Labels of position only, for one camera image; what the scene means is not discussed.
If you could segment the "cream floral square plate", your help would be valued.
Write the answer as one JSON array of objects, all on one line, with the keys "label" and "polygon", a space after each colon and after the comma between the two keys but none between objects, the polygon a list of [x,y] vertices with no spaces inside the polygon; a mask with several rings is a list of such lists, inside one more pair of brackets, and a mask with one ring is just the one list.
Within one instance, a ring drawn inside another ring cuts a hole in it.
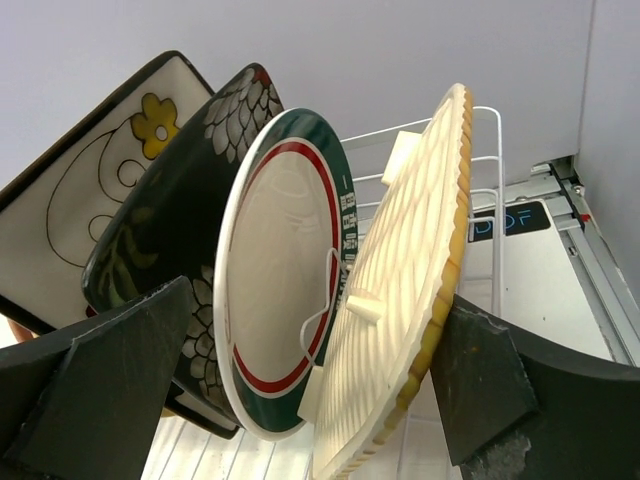
[{"label": "cream floral square plate", "polygon": [[[153,160],[219,90],[181,53],[165,52],[2,191],[6,317],[42,334],[99,313],[82,288],[91,253]],[[179,415],[227,439],[239,428]]]}]

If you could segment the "green rimmed white plate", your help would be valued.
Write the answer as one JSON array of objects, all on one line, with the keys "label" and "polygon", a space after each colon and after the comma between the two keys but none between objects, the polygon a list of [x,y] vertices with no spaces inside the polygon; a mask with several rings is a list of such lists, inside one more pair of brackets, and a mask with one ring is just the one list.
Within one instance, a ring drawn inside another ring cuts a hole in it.
[{"label": "green rimmed white plate", "polygon": [[278,114],[251,144],[225,207],[213,276],[216,353],[241,426],[280,440],[323,363],[358,250],[354,182],[318,113]]}]

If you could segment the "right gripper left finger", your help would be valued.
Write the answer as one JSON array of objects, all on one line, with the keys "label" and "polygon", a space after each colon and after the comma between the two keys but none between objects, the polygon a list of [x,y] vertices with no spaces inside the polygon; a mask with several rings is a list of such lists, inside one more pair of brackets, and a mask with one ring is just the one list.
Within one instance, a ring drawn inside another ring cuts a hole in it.
[{"label": "right gripper left finger", "polygon": [[4,479],[138,479],[190,318],[178,277],[1,350]]}]

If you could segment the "orange woven square plate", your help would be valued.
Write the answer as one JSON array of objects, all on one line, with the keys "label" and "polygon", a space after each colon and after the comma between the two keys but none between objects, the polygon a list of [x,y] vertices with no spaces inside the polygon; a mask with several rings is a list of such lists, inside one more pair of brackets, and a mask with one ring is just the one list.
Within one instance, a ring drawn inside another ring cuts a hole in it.
[{"label": "orange woven square plate", "polygon": [[430,368],[463,265],[472,123],[471,91],[458,83],[423,132],[396,138],[385,195],[300,407],[314,427],[314,479],[344,479],[373,456]]}]

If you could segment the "black floral square plate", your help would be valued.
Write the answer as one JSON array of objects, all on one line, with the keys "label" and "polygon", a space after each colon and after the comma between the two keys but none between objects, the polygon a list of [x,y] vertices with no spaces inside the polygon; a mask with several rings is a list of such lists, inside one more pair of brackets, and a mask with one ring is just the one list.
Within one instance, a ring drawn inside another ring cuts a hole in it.
[{"label": "black floral square plate", "polygon": [[204,426],[239,426],[215,349],[215,254],[241,162],[283,109],[264,66],[240,70],[153,160],[102,234],[82,277],[85,298],[99,313],[178,276],[189,279],[190,319],[169,404]]}]

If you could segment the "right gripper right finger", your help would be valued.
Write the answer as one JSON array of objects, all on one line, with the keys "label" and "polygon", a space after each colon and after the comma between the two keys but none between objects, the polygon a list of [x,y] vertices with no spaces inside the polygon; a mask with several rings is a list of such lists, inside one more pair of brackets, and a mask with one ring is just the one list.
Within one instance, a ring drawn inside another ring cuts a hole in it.
[{"label": "right gripper right finger", "polygon": [[456,296],[431,366],[465,479],[636,479],[639,370],[554,343]]}]

